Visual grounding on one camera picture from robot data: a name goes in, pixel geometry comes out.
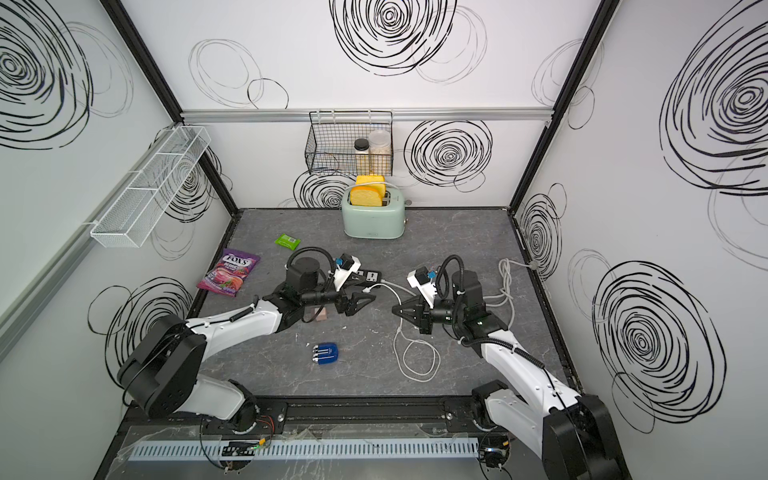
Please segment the black power strip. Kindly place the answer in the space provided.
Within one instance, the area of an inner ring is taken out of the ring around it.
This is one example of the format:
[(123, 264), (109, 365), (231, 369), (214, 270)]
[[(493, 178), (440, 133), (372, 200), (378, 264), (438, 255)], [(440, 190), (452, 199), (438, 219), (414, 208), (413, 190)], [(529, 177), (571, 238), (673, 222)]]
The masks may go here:
[(380, 271), (374, 271), (374, 270), (358, 270), (358, 271), (365, 271), (366, 272), (366, 278), (368, 280), (367, 285), (365, 288), (370, 287), (374, 284), (378, 284), (381, 282), (381, 272)]

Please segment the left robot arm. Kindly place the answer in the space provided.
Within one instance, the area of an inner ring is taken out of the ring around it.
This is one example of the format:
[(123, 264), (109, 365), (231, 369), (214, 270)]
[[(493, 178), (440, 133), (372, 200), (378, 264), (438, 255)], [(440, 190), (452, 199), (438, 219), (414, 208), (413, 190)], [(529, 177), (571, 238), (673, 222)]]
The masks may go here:
[(375, 297), (360, 284), (360, 260), (350, 254), (330, 257), (323, 273), (314, 256), (326, 253), (317, 247), (294, 251), (284, 282), (240, 310), (158, 319), (118, 370), (118, 385), (151, 419), (191, 413), (217, 419), (238, 435), (250, 432), (262, 418), (256, 397), (234, 380), (201, 374), (201, 364), (247, 340), (287, 330), (304, 321), (309, 308), (331, 305), (353, 316), (370, 304)]

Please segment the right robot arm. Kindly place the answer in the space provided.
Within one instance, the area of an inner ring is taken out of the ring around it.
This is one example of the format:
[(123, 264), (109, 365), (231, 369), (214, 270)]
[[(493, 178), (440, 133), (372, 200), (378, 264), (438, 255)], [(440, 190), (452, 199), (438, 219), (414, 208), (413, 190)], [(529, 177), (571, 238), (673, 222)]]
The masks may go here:
[(507, 431), (538, 456), (550, 479), (630, 478), (604, 402), (557, 380), (524, 349), (461, 257), (450, 255), (435, 270), (419, 267), (407, 282), (416, 293), (394, 306), (394, 315), (423, 334), (436, 324), (448, 327), (459, 345), (502, 376), (472, 392), (480, 429)]

